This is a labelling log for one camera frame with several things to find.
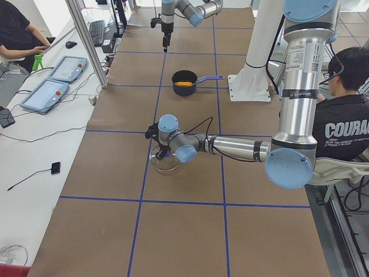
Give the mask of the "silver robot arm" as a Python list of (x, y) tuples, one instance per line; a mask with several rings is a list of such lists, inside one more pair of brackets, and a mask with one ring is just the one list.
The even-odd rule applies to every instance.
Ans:
[(197, 27), (204, 19), (219, 14), (222, 8), (222, 0), (204, 1), (199, 6), (194, 6), (188, 0), (162, 1), (161, 14), (155, 20), (161, 25), (161, 31), (163, 32), (164, 52), (166, 53), (170, 46), (171, 35), (174, 31), (175, 10), (179, 10), (193, 27)]
[(158, 159), (174, 154), (181, 163), (199, 151), (246, 162), (262, 162), (268, 178), (285, 189), (309, 183), (315, 167), (316, 139), (312, 136), (323, 48), (336, 33), (339, 1), (261, 1), (244, 68), (228, 76), (233, 101), (269, 100), (266, 75), (270, 53), (279, 33), (287, 42), (284, 86), (280, 91), (278, 132), (270, 142), (188, 135), (178, 119), (166, 114), (157, 123), (154, 139)]

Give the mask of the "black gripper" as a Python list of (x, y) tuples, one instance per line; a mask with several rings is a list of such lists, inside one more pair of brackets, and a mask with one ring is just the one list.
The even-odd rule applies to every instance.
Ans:
[(163, 51), (167, 53), (167, 47), (170, 46), (170, 41), (171, 41), (172, 23), (161, 23), (161, 31), (164, 33)]
[(167, 158), (168, 151), (170, 151), (169, 145), (159, 142), (159, 148), (160, 150), (156, 153), (156, 159), (162, 160), (163, 158)]

